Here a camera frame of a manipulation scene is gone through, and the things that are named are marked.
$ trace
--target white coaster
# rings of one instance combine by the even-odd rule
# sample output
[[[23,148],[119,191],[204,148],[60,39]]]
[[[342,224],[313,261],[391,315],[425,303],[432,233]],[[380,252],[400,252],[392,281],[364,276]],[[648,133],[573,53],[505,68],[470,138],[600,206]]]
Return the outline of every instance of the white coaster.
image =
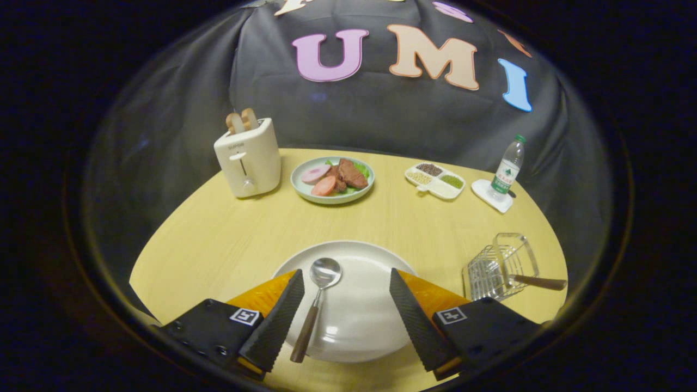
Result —
[[[513,205],[513,197],[511,195],[506,194],[505,198],[501,202],[497,202],[494,199],[491,199],[487,195],[487,191],[491,187],[491,181],[481,179],[481,180],[476,180],[475,182],[472,183],[472,192],[475,193],[475,195],[479,196],[480,199],[484,200],[487,202],[488,205],[492,206],[493,208],[501,211],[502,213],[506,213],[509,208]]]

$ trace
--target steak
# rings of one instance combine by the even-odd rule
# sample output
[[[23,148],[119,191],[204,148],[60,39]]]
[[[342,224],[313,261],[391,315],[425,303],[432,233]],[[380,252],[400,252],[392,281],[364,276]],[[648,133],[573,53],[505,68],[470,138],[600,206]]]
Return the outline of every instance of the steak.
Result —
[[[363,189],[368,186],[368,180],[363,173],[353,166],[353,162],[347,159],[339,161],[339,175],[341,179],[354,188]]]
[[[342,177],[339,175],[338,165],[333,165],[327,172],[326,176],[334,176],[337,178],[337,185],[334,186],[334,189],[338,190],[339,192],[344,192],[346,190],[346,183],[342,181]]]

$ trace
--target plate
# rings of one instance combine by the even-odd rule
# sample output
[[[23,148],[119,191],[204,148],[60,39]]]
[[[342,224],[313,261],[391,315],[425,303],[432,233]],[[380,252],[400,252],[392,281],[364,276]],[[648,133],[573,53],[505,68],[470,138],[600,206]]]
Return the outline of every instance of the plate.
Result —
[[[310,192],[312,191],[312,188],[314,188],[314,185],[308,185],[300,179],[302,176],[302,173],[305,173],[307,170],[323,165],[327,159],[332,163],[332,165],[338,165],[339,160],[341,158],[352,160],[353,162],[360,163],[361,165],[365,166],[368,168],[368,172],[370,175],[368,176],[368,186],[356,191],[354,193],[351,193],[349,195],[339,195],[339,196],[315,196],[311,194]],[[348,156],[325,156],[322,158],[315,158],[312,160],[308,160],[305,163],[300,164],[298,167],[296,167],[295,170],[293,170],[293,173],[291,174],[291,183],[293,184],[293,187],[296,189],[298,194],[302,196],[302,198],[309,200],[314,203],[319,203],[319,204],[343,204],[343,203],[348,203],[352,202],[353,200],[361,198],[363,195],[368,193],[370,188],[373,187],[373,183],[375,182],[375,173],[373,172],[373,168],[370,167],[367,163],[362,162],[361,160],[355,159],[355,158],[349,158]]]
[[[319,314],[307,355],[330,362],[373,361],[401,349],[409,343],[397,307],[390,296],[392,267],[416,275],[396,254],[359,241],[332,241],[305,249],[286,261],[273,277],[302,269],[303,297],[286,337],[294,346],[305,316],[317,294],[309,278],[312,262],[331,257],[342,266],[341,280],[323,290]]]

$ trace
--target metal basket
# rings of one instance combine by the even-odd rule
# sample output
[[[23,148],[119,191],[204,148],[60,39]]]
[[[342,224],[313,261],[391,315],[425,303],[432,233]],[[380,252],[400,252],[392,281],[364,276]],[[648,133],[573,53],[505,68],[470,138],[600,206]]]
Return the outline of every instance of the metal basket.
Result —
[[[519,252],[522,248],[525,248],[526,252]],[[537,260],[524,235],[499,233],[493,238],[492,245],[487,245],[466,268],[463,268],[465,293],[469,282],[473,301],[486,296],[502,301],[527,286],[525,283],[511,281],[508,278],[510,274],[537,277]]]

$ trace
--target orange letter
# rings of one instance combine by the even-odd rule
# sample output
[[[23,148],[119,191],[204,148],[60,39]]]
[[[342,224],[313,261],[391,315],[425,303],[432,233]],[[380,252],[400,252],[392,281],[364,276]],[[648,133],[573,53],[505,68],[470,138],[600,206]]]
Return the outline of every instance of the orange letter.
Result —
[[[523,46],[523,44],[521,44],[520,42],[518,42],[517,39],[515,39],[515,38],[509,36],[508,34],[504,33],[504,32],[501,31],[501,30],[499,30],[498,32],[501,33],[501,34],[503,34],[503,35],[506,37],[506,39],[508,39],[508,42],[510,42],[511,45],[515,46],[516,49],[518,49],[518,50],[520,50],[521,52],[523,52],[526,56],[532,57],[532,55],[531,55],[530,53],[528,53],[527,50],[525,50],[525,47]]]
[[[474,45],[448,38],[438,49],[416,27],[391,24],[388,30],[397,36],[397,63],[390,66],[391,73],[407,77],[421,76],[421,68],[416,66],[416,56],[419,56],[431,79],[441,76],[450,64],[450,72],[445,76],[448,83],[468,90],[479,89],[479,83],[475,80],[474,56],[477,48]]]

